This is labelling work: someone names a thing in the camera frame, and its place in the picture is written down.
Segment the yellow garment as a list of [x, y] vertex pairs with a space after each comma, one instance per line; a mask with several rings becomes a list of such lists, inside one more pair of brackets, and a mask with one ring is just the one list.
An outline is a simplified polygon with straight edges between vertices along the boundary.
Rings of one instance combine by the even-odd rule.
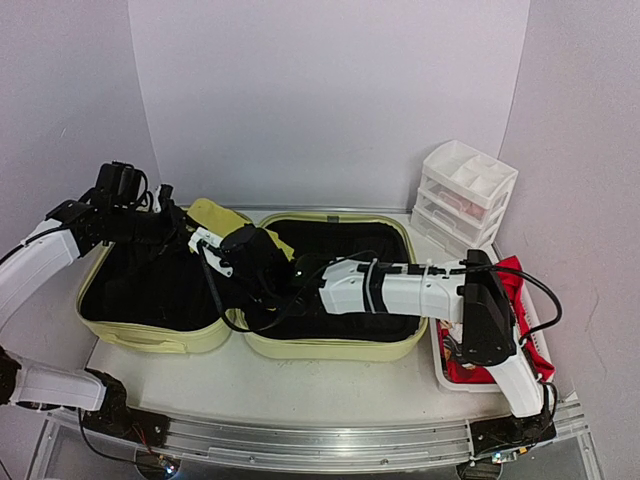
[[[221, 241], [231, 232], [239, 229], [245, 224], [253, 224], [256, 226], [250, 219], [234, 210], [222, 207], [207, 198], [199, 198], [195, 200], [186, 212], [189, 221], [193, 224], [194, 230], [197, 228], [205, 229], [212, 234], [219, 236]], [[294, 257], [294, 249], [281, 240], [276, 233], [268, 230], [266, 231], [274, 240], [276, 245], [284, 252], [287, 258], [286, 263], [292, 260]]]

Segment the pale green hard-shell suitcase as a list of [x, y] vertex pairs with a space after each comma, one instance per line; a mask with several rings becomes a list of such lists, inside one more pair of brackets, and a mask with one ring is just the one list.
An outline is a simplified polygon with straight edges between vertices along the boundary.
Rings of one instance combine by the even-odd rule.
[[[405, 227], [386, 216], [285, 212], [259, 221], [290, 259], [305, 254], [362, 259], [371, 251], [382, 262], [412, 263]], [[231, 335], [227, 320], [247, 329], [258, 353], [279, 359], [392, 361], [406, 355], [427, 322], [419, 316], [329, 315], [319, 304], [304, 315], [291, 312], [277, 323], [232, 280], [213, 275], [226, 309], [220, 315], [200, 261], [186, 247], [153, 256], [145, 245], [104, 248], [81, 287], [76, 309], [100, 340], [138, 352], [201, 354]]]

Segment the white printed garment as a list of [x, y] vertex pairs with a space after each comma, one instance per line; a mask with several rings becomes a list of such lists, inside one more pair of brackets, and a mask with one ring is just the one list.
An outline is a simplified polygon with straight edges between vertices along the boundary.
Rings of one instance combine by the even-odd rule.
[[445, 359], [455, 361], [466, 370], [474, 370], [475, 366], [468, 362], [463, 355], [463, 325], [441, 320], [440, 328]]

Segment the white plastic drawer organizer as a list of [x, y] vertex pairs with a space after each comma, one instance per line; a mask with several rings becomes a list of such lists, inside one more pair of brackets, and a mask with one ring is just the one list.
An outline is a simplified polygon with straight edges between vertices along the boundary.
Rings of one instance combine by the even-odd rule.
[[458, 140], [423, 161], [410, 224], [456, 257], [493, 243], [518, 171]]

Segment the red garment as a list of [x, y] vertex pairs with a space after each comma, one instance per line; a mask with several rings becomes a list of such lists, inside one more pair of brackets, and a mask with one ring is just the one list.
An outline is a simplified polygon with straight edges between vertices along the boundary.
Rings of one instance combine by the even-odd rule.
[[491, 265], [485, 252], [470, 250], [462, 269], [466, 272], [465, 284], [472, 287], [471, 296], [464, 301], [464, 311], [471, 316], [459, 322], [437, 320], [434, 327], [443, 385], [451, 390], [495, 391], [497, 386], [486, 361], [501, 358], [509, 326], [534, 376], [544, 381], [552, 379], [555, 367], [536, 347], [535, 328], [527, 321], [522, 299], [526, 282], [538, 286], [558, 304], [555, 294], [523, 272], [515, 256]]

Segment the white perforated plastic basket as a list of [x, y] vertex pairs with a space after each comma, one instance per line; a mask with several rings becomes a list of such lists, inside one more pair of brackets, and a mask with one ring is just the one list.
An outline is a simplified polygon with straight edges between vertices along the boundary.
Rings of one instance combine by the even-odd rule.
[[[511, 274], [499, 272], [504, 288], [509, 296], [515, 315], [518, 320], [521, 334], [527, 333], [533, 327], [539, 325], [535, 318], [534, 306], [527, 290], [529, 284], [523, 278]], [[474, 370], [466, 370], [455, 361], [447, 361], [444, 356], [440, 320], [429, 319], [429, 330], [434, 357], [435, 374], [442, 391], [469, 393], [499, 393], [499, 386], [494, 382], [490, 373], [483, 367], [475, 367]], [[551, 381], [556, 373], [554, 365], [550, 361], [550, 355], [541, 331], [535, 332], [525, 344], [528, 358], [533, 362], [534, 372], [543, 381]]]

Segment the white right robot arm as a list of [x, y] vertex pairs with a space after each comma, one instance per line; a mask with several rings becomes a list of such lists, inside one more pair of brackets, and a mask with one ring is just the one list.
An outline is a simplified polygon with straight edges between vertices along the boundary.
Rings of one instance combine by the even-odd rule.
[[553, 304], [560, 303], [540, 280], [491, 263], [481, 250], [441, 266], [385, 263], [370, 251], [334, 260], [305, 255], [291, 266], [254, 269], [242, 282], [261, 307], [277, 311], [280, 319], [321, 307], [330, 315], [409, 315], [461, 326], [463, 359], [490, 373], [511, 410], [503, 433], [514, 443], [524, 443], [551, 427], [557, 405], [556, 389], [535, 372], [525, 345], [556, 325], [563, 312], [520, 329], [500, 279], [503, 274], [531, 283]]

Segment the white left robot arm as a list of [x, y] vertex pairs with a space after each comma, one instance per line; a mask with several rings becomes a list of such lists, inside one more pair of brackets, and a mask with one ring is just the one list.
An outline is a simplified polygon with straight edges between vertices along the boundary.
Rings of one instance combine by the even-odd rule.
[[82, 367], [89, 337], [71, 331], [72, 291], [95, 247], [163, 245], [180, 236], [185, 223], [184, 210], [170, 200], [151, 211], [113, 200], [66, 200], [3, 257], [2, 405], [94, 412], [110, 435], [127, 435], [134, 415], [114, 399], [118, 381]]

